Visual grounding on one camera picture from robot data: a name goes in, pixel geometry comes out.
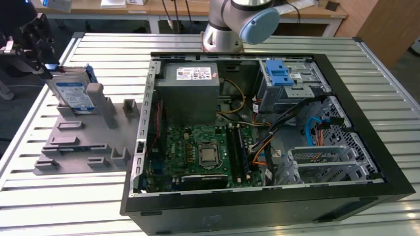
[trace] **power supply label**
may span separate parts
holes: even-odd
[[[177,80],[211,80],[211,68],[181,67],[177,69]]]

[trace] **floor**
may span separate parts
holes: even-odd
[[[53,32],[55,35],[57,43],[54,45],[58,57],[63,54],[67,44],[71,40],[74,32],[86,31],[85,20],[65,21],[66,27],[61,28],[62,22],[55,20],[50,21]],[[91,20],[90,26],[93,32],[103,33],[133,33],[133,32],[150,32],[149,24],[146,21],[127,21],[127,20]],[[201,33],[205,31],[206,24],[190,24],[183,22],[183,33]],[[162,33],[173,33],[166,21],[161,21]],[[406,52],[401,58],[398,64],[391,69],[393,74],[399,79],[401,83],[406,87],[418,102],[420,102],[420,56],[414,55],[411,52]],[[42,90],[43,82],[34,76],[25,76],[21,78],[2,78],[6,85],[21,85],[19,87],[11,87],[15,93],[15,99],[5,101],[0,98],[0,156],[3,155],[9,142],[7,139],[13,139],[19,129],[19,126],[26,118],[33,103]]]

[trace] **blue drive bay latch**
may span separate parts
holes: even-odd
[[[267,72],[274,86],[294,86],[295,81],[290,77],[290,69],[282,60],[267,60]]]

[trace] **slotted aluminum table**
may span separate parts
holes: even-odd
[[[142,102],[150,53],[199,52],[199,35],[77,33],[62,57],[90,63],[114,102]],[[366,47],[351,38],[275,36],[246,52],[327,54],[350,91],[418,192],[420,192],[420,107]],[[47,87],[0,161],[0,235],[145,235],[121,216],[125,172],[37,176],[35,161],[59,114]],[[342,222],[201,235],[420,235],[420,193]]]

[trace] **motherboard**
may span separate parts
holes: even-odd
[[[151,160],[151,190],[262,186],[261,171],[249,166],[251,144],[249,126],[170,127],[165,157]]]

